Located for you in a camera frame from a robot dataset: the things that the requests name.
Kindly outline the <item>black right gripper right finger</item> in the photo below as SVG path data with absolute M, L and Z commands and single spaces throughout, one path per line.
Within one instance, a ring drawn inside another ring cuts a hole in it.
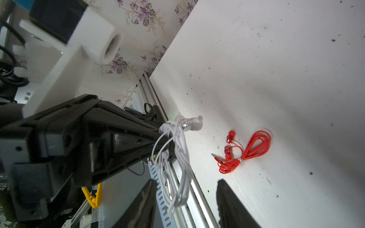
M 218 181 L 216 200 L 221 228 L 260 228 L 257 221 L 223 179 Z

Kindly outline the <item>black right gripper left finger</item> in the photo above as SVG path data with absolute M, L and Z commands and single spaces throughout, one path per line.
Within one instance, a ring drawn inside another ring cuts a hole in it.
M 152 228 L 156 213 L 157 181 L 150 179 L 113 228 Z

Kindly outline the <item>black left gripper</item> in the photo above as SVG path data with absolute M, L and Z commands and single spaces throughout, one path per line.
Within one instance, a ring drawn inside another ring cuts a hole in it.
M 19 222 L 48 217 L 70 178 L 78 187 L 99 184 L 142 160 L 153 144 L 114 152 L 120 108 L 83 95 L 1 128 L 1 165 Z

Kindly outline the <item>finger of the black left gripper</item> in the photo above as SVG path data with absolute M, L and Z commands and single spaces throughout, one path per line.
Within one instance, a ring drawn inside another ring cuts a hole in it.
M 103 133 L 130 134 L 148 140 L 156 140 L 161 136 L 155 126 L 108 101 L 99 101 L 90 109 L 85 114 L 85 123 L 94 131 L 95 135 Z

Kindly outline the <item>white wired earphones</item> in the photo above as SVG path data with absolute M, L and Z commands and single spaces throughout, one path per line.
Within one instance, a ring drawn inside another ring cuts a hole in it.
M 185 132 L 199 131 L 203 127 L 203 117 L 185 118 L 178 114 L 174 120 L 169 120 L 159 128 L 160 137 L 157 139 L 152 152 L 152 164 L 158 170 L 162 183 L 163 200 L 169 217 L 175 210 L 188 201 L 189 186 L 192 182 L 193 170 Z M 177 161 L 181 167 L 181 177 L 174 184 L 172 162 Z

